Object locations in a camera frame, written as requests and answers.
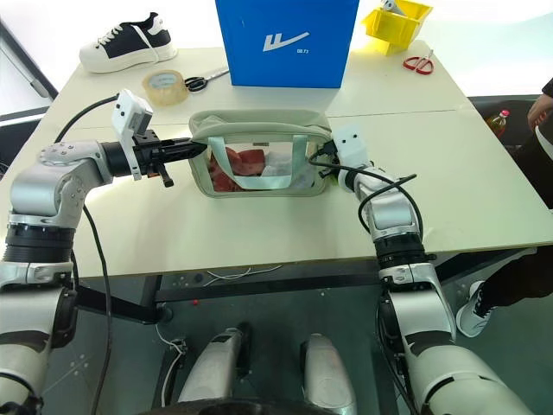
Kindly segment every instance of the person's hand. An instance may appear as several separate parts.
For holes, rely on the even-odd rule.
[[[542,94],[528,111],[528,126],[532,131],[547,117],[547,113],[553,109],[553,98]]]

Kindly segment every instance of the white wall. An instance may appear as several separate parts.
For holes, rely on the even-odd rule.
[[[466,95],[539,93],[553,76],[553,3],[533,0],[432,0],[419,38],[435,50]],[[358,20],[376,0],[361,0]],[[81,45],[122,21],[160,13],[179,48],[222,46],[213,0],[2,0],[0,16],[59,89]],[[354,44],[365,42],[358,26]]]
[[[29,73],[11,50],[0,41],[0,115],[49,106],[50,99],[42,98],[29,84]]]

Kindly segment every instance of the black and white sneaker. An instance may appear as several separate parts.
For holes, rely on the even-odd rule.
[[[79,52],[83,67],[90,72],[116,72],[139,63],[157,63],[176,56],[176,48],[163,20],[150,13],[143,22],[120,23]]]
[[[468,302],[457,311],[457,328],[466,337],[479,335],[490,322],[492,311],[495,310],[495,307],[483,309],[482,284],[484,281],[476,281],[470,286]]]

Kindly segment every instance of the robot leg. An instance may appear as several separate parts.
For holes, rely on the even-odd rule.
[[[302,344],[304,395],[313,405],[341,415],[356,415],[352,383],[340,355],[324,335],[313,334]]]
[[[76,293],[65,288],[0,293],[0,406],[40,397],[51,349],[73,339],[75,304]]]
[[[200,399],[229,398],[237,374],[249,370],[249,342],[251,329],[242,323],[236,329],[227,329],[207,344],[182,388],[179,402]]]
[[[434,290],[390,292],[380,303],[384,339],[406,368],[422,413],[530,415],[530,410],[476,354],[454,345]]]

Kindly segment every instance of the packing tape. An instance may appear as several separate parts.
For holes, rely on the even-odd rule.
[[[152,104],[169,106],[184,101],[188,89],[184,86],[182,75],[176,71],[164,70],[148,75],[142,86]]]

